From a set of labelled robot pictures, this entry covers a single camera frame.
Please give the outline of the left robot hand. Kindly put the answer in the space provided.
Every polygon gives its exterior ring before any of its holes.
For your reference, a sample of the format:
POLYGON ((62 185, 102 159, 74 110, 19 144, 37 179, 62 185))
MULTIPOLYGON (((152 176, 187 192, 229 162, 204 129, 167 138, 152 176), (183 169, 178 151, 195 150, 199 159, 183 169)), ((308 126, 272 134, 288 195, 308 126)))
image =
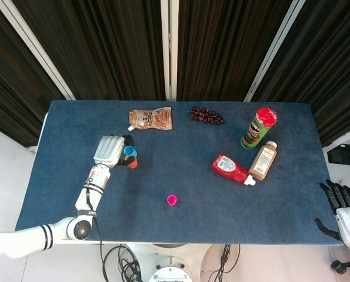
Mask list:
POLYGON ((109 169, 115 166, 128 166, 135 161, 134 156, 127 160, 121 159, 121 154, 126 146, 133 146, 134 140, 131 135, 108 135, 103 136, 94 154, 96 165, 105 165, 109 169))

